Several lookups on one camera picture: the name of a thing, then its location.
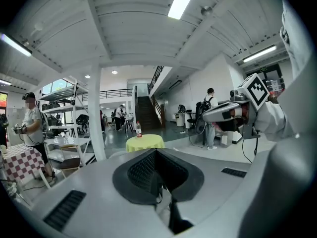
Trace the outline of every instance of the black rubber cover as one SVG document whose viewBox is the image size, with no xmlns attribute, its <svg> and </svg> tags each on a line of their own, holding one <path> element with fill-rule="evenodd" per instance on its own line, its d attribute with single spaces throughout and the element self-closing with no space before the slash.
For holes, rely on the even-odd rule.
<svg viewBox="0 0 317 238">
<path fill-rule="evenodd" d="M 131 203 L 154 205 L 162 185 L 177 202 L 193 199 L 204 183 L 204 174 L 163 149 L 152 148 L 119 166 L 112 182 Z"/>
</svg>

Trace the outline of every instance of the person with backpack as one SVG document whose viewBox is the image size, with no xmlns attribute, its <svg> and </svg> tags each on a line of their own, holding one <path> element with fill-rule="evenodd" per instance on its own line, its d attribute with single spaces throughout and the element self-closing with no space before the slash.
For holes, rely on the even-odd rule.
<svg viewBox="0 0 317 238">
<path fill-rule="evenodd" d="M 39 108 L 36 106 L 35 95 L 34 93 L 27 93 L 22 99 L 25 101 L 26 106 L 23 119 L 26 127 L 22 129 L 24 142 L 27 146 L 31 146 L 40 152 L 45 165 L 45 175 L 54 178 L 54 172 L 45 152 L 42 116 Z"/>
<path fill-rule="evenodd" d="M 205 97 L 203 104 L 208 106 L 208 110 L 218 106 L 218 100 L 214 95 L 213 88 L 209 88 L 207 90 L 207 96 Z M 206 141 L 207 141 L 207 150 L 215 150 L 217 149 L 216 146 L 213 145 L 213 140 L 215 137 L 215 128 L 211 122 L 207 122 L 206 124 Z"/>
</svg>

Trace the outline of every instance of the vent grille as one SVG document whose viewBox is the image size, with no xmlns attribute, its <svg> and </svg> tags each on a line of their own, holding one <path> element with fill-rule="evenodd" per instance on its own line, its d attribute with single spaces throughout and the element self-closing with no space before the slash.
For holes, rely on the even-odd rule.
<svg viewBox="0 0 317 238">
<path fill-rule="evenodd" d="M 44 222 L 52 228 L 62 231 L 85 196 L 86 193 L 72 190 L 51 211 L 51 213 L 44 218 Z"/>
<path fill-rule="evenodd" d="M 247 172 L 245 172 L 245 171 L 229 169 L 229 168 L 225 168 L 225 169 L 221 170 L 221 172 L 226 173 L 228 175 L 235 176 L 235 177 L 241 177 L 241 178 L 244 178 L 247 174 Z"/>
</svg>

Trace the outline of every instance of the balcony railing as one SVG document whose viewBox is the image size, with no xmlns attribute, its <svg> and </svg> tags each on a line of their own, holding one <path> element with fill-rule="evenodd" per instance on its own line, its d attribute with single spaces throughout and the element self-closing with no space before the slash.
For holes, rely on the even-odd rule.
<svg viewBox="0 0 317 238">
<path fill-rule="evenodd" d="M 159 75 L 162 72 L 163 68 L 164 68 L 164 66 L 158 66 L 157 67 L 157 69 L 156 69 L 156 71 L 154 73 L 154 76 L 152 78 L 152 81 L 149 84 L 149 94 L 150 94 L 152 88 L 154 87 L 154 84 L 156 83 L 157 79 L 159 78 Z"/>
<path fill-rule="evenodd" d="M 100 99 L 115 98 L 115 97 L 130 97 L 132 96 L 132 89 L 118 89 L 110 91 L 102 91 L 99 93 Z M 83 101 L 88 100 L 88 93 L 83 94 Z"/>
</svg>

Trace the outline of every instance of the white pillar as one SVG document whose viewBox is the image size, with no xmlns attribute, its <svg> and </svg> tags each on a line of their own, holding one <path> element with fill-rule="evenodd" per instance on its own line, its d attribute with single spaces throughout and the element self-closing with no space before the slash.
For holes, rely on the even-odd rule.
<svg viewBox="0 0 317 238">
<path fill-rule="evenodd" d="M 106 159 L 105 145 L 100 122 L 100 77 L 101 67 L 99 66 L 99 61 L 96 60 L 92 64 L 90 79 L 88 83 L 88 114 L 90 136 L 97 161 L 102 161 Z"/>
<path fill-rule="evenodd" d="M 129 114 L 129 102 L 125 101 L 125 111 Z"/>
</svg>

